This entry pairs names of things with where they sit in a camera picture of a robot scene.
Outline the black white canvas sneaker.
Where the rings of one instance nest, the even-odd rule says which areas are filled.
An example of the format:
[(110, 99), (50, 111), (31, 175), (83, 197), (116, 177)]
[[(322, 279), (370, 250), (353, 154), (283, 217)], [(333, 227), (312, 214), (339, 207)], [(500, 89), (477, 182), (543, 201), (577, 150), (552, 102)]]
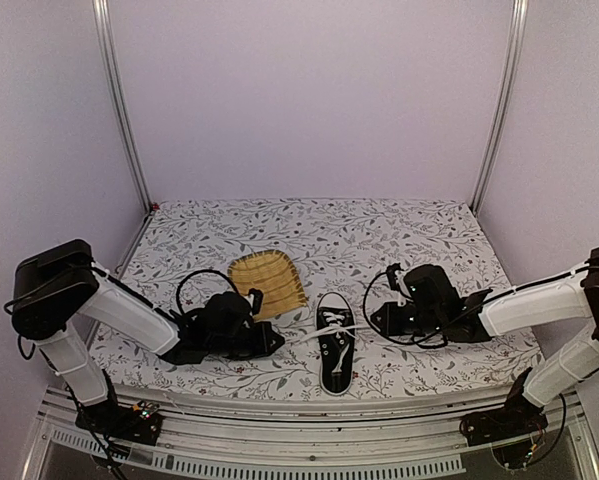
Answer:
[(343, 295), (324, 294), (316, 306), (315, 330), (295, 339), (292, 345), (316, 339), (321, 359), (320, 386), (331, 396), (348, 392), (353, 380), (355, 342), (359, 327)]

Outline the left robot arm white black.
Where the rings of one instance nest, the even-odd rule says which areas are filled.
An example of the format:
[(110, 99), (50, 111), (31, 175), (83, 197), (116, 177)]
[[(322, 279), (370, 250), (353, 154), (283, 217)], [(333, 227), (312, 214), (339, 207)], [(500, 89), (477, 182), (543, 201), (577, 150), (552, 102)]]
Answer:
[(127, 426), (127, 412), (112, 398), (102, 369), (75, 332), (75, 316), (92, 318), (175, 366), (208, 355), (231, 360), (269, 357), (285, 343), (270, 322), (255, 321), (263, 294), (235, 286), (201, 308), (166, 312), (114, 278), (76, 239), (23, 260), (15, 270), (12, 300), (4, 305), (16, 333), (31, 341), (72, 389), (90, 419), (107, 434)]

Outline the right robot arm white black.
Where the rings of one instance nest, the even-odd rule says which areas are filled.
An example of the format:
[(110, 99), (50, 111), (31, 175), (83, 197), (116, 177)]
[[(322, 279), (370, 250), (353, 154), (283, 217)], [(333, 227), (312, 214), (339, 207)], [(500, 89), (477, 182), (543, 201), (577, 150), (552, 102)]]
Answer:
[(599, 247), (583, 263), (548, 278), (495, 293), (460, 296), (444, 269), (425, 264), (410, 271), (393, 264), (384, 271), (399, 299), (364, 318), (382, 338), (404, 346), (431, 348), (450, 343), (485, 343), (510, 332), (570, 319), (585, 327), (551, 357), (518, 380), (496, 427), (516, 436), (539, 410), (563, 391), (599, 370)]

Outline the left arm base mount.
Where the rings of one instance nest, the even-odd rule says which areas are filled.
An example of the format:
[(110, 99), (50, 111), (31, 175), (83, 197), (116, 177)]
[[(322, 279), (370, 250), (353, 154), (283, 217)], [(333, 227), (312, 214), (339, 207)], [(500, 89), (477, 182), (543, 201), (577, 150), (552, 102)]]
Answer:
[(80, 407), (75, 421), (83, 430), (149, 446), (157, 444), (162, 423), (158, 407), (144, 401), (130, 407), (110, 402)]

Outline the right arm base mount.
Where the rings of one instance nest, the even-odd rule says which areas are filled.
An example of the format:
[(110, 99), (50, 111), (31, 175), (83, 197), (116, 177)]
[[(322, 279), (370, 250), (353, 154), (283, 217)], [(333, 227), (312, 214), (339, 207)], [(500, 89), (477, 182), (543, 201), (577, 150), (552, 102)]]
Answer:
[(459, 433), (469, 446), (476, 446), (539, 432), (547, 426), (543, 408), (522, 398), (520, 402), (506, 401), (501, 407), (464, 415)]

